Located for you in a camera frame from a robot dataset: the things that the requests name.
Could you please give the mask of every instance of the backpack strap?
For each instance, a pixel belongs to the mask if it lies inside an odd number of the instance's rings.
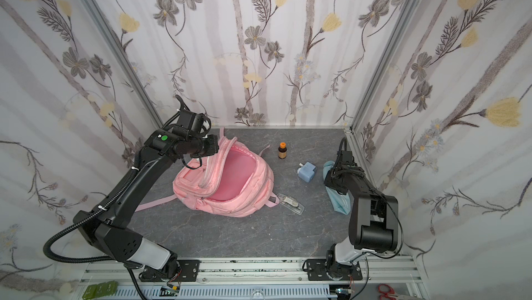
[[[259,152],[259,157],[262,157],[262,153],[264,152],[264,150],[266,150],[267,148],[269,148],[270,146],[266,146],[265,148],[262,149],[262,151]]]
[[[270,201],[270,197],[275,197],[275,202]],[[277,195],[275,195],[273,192],[270,194],[270,197],[268,197],[268,199],[266,200],[266,203],[264,203],[264,205],[266,205],[268,207],[276,206],[279,203],[279,197],[277,197]]]
[[[154,206],[157,206],[157,205],[161,205],[163,203],[167,203],[167,202],[170,202],[174,199],[176,199],[177,196],[176,194],[172,195],[172,196],[168,196],[168,197],[164,197],[164,198],[160,198],[160,199],[156,199],[155,201],[153,202],[149,202],[149,203],[144,203],[144,204],[140,204],[139,206],[137,206],[137,208],[135,209],[135,212],[137,211],[141,211],[141,210],[144,210],[144,209],[149,209],[151,207],[154,207]]]

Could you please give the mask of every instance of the brown glass bottle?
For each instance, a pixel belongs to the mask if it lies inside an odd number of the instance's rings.
[[[279,158],[286,158],[286,143],[279,144]]]

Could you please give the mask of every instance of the black cable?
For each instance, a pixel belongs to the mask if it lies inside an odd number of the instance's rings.
[[[179,110],[182,110],[183,108],[186,110],[190,110],[187,104],[185,104],[185,102],[183,101],[183,98],[181,96],[176,95],[176,99],[179,100],[179,104],[181,104],[181,106],[179,107]]]
[[[356,296],[358,296],[358,294],[361,294],[362,291],[365,289],[365,286],[368,284],[368,280],[369,280],[369,264],[368,264],[368,257],[365,257],[366,259],[366,267],[368,269],[368,272],[367,272],[367,276],[366,276],[366,282],[364,283],[364,286],[360,289],[360,291],[358,291],[354,296],[352,296],[349,300],[351,299],[355,299]]]
[[[334,174],[331,175],[331,177],[333,179],[337,178],[340,176],[340,174],[344,174],[344,173],[350,173],[350,174],[353,174],[357,177],[362,177],[364,178],[365,177],[365,172],[361,169],[360,171],[357,171],[357,170],[340,170],[340,171],[336,171],[334,172]]]
[[[57,262],[62,262],[62,263],[90,263],[90,262],[99,262],[99,261],[114,261],[114,258],[112,258],[110,256],[107,256],[107,255],[106,256],[96,256],[96,257],[84,257],[84,258],[81,258],[81,257],[64,257],[64,256],[57,255],[56,253],[54,253],[52,251],[52,245],[57,240],[61,239],[62,237],[64,237],[68,233],[70,233],[70,232],[82,227],[83,225],[89,223],[92,219],[98,217],[103,212],[107,211],[109,209],[109,207],[113,203],[115,203],[120,198],[120,196],[122,196],[122,194],[129,188],[129,185],[133,182],[133,180],[135,179],[135,177],[137,176],[137,174],[139,172],[138,168],[139,168],[139,165],[140,165],[140,150],[137,151],[137,153],[135,154],[135,160],[133,162],[133,165],[134,165],[134,167],[132,167],[131,170],[129,170],[129,175],[128,175],[125,183],[123,184],[122,188],[110,200],[108,200],[107,203],[105,203],[103,206],[100,205],[99,206],[100,210],[96,211],[95,213],[93,213],[89,217],[86,217],[82,221],[65,228],[64,230],[60,231],[59,233],[57,233],[56,235],[54,235],[53,237],[48,239],[48,241],[43,246],[43,252],[46,255],[46,257],[50,258],[51,260],[54,260],[54,261],[57,261]]]
[[[187,163],[185,162],[185,157],[184,157],[184,156],[181,157],[181,161],[183,162],[183,165],[184,165],[186,168],[188,168],[189,170],[197,170],[197,169],[199,169],[201,166],[203,166],[203,162],[202,162],[201,158],[199,158],[199,166],[196,167],[195,169],[193,169],[192,167],[190,167],[190,166],[187,165]]]
[[[177,113],[175,113],[174,115],[172,115],[172,117],[170,117],[168,119],[168,121],[166,121],[163,126],[161,127],[162,129],[166,130],[166,127],[170,125],[170,123],[173,122],[173,120],[177,119],[177,117],[179,116],[179,114],[181,113],[180,110],[177,111]]]
[[[399,217],[397,216],[397,214],[395,213],[395,211],[392,209],[392,207],[390,206],[390,203],[388,203],[388,200],[386,199],[386,197],[384,197],[384,194],[380,194],[378,193],[375,189],[373,188],[370,188],[370,191],[372,191],[373,193],[375,193],[375,195],[381,197],[384,202],[386,202],[386,204],[388,205],[388,207],[390,208],[390,210],[392,211],[392,213],[394,214],[395,218],[397,219],[397,223],[399,224],[399,228],[401,229],[401,245],[399,246],[399,249],[395,252],[395,254],[393,254],[392,256],[380,256],[380,255],[377,255],[375,253],[371,253],[369,252],[371,255],[374,255],[376,257],[379,257],[379,258],[384,258],[384,259],[389,259],[389,258],[393,258],[393,257],[396,257],[399,252],[402,250],[403,248],[403,243],[404,243],[404,231],[403,231],[403,226],[401,225],[401,222],[399,221]]]
[[[148,300],[146,298],[146,296],[144,295],[144,293],[142,293],[142,290],[140,289],[140,286],[138,286],[137,278],[135,278],[135,275],[133,274],[133,270],[131,270],[130,268],[126,268],[126,269],[128,269],[129,275],[131,277],[131,280],[133,281],[133,285],[135,285],[135,289],[137,290],[138,296],[142,300]]]

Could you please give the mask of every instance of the pink lining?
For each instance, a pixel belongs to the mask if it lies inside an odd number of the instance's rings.
[[[222,178],[211,200],[224,202],[235,198],[247,182],[256,167],[254,158],[237,149],[231,149],[223,165]]]

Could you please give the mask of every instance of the mounting plate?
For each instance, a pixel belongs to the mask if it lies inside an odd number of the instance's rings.
[[[362,272],[360,271],[360,264],[358,262],[353,266],[336,264],[336,275],[341,275],[340,279],[333,279],[327,273],[325,265],[326,260],[309,259],[306,260],[306,274],[309,281],[329,281],[329,280],[349,280],[349,274],[353,280],[362,280]]]
[[[196,281],[196,277],[199,271],[199,260],[179,260],[179,266],[181,266],[181,273],[176,279],[176,282]],[[156,283],[160,281],[167,281],[166,276],[163,276],[159,271],[147,266],[143,272],[138,275],[138,279],[142,282]]]

